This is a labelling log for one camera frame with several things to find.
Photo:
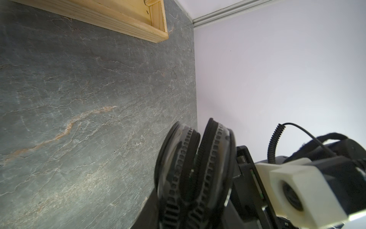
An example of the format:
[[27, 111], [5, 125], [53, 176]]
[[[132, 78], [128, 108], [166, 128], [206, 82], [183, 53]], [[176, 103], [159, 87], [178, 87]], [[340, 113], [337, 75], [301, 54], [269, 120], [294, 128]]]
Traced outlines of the wooden rack frame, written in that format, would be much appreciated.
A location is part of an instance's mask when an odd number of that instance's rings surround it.
[[19, 3], [153, 43], [169, 38], [164, 1], [31, 0]]

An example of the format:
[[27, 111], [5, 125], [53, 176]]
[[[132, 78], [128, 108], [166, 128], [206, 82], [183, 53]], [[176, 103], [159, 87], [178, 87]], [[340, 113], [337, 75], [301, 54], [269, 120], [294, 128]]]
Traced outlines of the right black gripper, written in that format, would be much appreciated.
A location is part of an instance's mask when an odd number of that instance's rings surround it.
[[286, 221], [276, 216], [248, 148], [239, 146], [236, 152], [228, 228], [285, 229]]

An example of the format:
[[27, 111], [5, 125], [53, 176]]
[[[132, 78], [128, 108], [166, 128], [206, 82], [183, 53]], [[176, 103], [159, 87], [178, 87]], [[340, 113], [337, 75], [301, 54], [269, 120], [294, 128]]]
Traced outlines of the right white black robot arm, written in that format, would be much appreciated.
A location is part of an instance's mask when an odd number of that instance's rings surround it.
[[275, 156], [274, 134], [267, 161], [254, 163], [239, 147], [239, 174], [222, 217], [225, 229], [331, 229], [366, 215], [366, 152], [331, 133], [290, 158]]

